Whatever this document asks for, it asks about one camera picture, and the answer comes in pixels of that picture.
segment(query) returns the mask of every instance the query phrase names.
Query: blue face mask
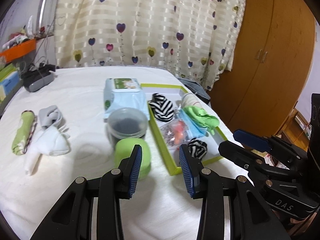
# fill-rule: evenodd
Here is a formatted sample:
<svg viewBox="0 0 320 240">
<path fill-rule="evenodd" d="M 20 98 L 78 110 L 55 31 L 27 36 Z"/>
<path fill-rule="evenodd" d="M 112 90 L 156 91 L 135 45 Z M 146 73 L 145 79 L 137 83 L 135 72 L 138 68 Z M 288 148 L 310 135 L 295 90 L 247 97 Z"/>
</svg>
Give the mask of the blue face mask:
<svg viewBox="0 0 320 240">
<path fill-rule="evenodd" d="M 207 128 L 206 127 L 201 128 L 197 126 L 182 109 L 175 110 L 175 117 L 178 119 L 182 119 L 185 122 L 185 124 L 188 126 L 188 129 L 187 129 L 188 140 L 191 140 L 192 138 L 200 138 L 206 135 Z"/>
<path fill-rule="evenodd" d="M 109 78 L 104 92 L 104 118 L 120 108 L 132 107 L 142 111 L 148 120 L 150 114 L 145 93 L 135 78 Z"/>
</svg>

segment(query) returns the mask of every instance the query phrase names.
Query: green lid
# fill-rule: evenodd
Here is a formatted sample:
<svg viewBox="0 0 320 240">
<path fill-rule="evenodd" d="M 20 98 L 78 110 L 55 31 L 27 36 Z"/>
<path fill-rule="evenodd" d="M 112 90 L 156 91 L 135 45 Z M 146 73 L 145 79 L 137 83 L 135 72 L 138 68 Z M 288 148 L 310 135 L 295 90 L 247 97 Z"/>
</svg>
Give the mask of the green lid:
<svg viewBox="0 0 320 240">
<path fill-rule="evenodd" d="M 136 144 L 139 144 L 142 148 L 139 179 L 143 179 L 151 169 L 151 154 L 149 145 L 141 138 L 126 138 L 118 141 L 115 147 L 115 167 L 117 168 L 123 159 L 130 157 L 133 147 Z"/>
</svg>

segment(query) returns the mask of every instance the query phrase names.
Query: orange shelf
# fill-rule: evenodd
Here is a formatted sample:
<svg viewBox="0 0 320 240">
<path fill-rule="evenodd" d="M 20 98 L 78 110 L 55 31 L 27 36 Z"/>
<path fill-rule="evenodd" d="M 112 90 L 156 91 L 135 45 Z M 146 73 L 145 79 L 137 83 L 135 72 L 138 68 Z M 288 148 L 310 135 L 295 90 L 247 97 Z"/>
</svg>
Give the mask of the orange shelf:
<svg viewBox="0 0 320 240">
<path fill-rule="evenodd" d="M 0 52 L 0 56 L 5 56 L 6 62 L 11 62 L 20 58 L 36 49 L 36 40 L 32 39 L 19 45 L 13 46 L 10 49 Z"/>
</svg>

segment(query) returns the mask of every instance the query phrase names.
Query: wardrobe handle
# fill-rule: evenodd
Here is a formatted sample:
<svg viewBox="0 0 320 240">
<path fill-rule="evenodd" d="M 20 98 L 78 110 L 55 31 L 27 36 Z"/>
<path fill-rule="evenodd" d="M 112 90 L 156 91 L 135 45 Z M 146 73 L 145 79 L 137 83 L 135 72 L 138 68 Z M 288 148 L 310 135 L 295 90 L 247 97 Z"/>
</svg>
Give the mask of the wardrobe handle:
<svg viewBox="0 0 320 240">
<path fill-rule="evenodd" d="M 268 54 L 267 51 L 263 54 L 261 63 L 264 63 L 264 62 L 265 62 L 267 54 Z"/>
<path fill-rule="evenodd" d="M 256 60 L 259 60 L 261 52 L 262 49 L 259 49 L 259 51 L 257 52 L 257 56 L 255 57 Z"/>
</svg>

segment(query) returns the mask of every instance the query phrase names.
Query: green cloth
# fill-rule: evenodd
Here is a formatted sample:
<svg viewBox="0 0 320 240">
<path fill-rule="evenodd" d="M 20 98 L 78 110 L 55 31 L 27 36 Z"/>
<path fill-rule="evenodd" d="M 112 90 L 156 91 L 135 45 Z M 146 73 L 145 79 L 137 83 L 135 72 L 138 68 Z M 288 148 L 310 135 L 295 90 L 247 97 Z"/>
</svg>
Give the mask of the green cloth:
<svg viewBox="0 0 320 240">
<path fill-rule="evenodd" d="M 11 72 L 15 70 L 16 69 L 12 63 L 7 65 L 3 70 L 0 71 L 0 82 L 3 81 L 7 75 L 9 75 Z"/>
<path fill-rule="evenodd" d="M 200 127 L 207 127 L 211 134 L 214 134 L 214 128 L 219 126 L 219 119 L 208 114 L 204 109 L 197 106 L 185 106 L 183 111 Z"/>
<path fill-rule="evenodd" d="M 32 111 L 25 111 L 21 114 L 19 128 L 11 147 L 15 155 L 25 154 L 34 118 L 35 114 Z"/>
</svg>

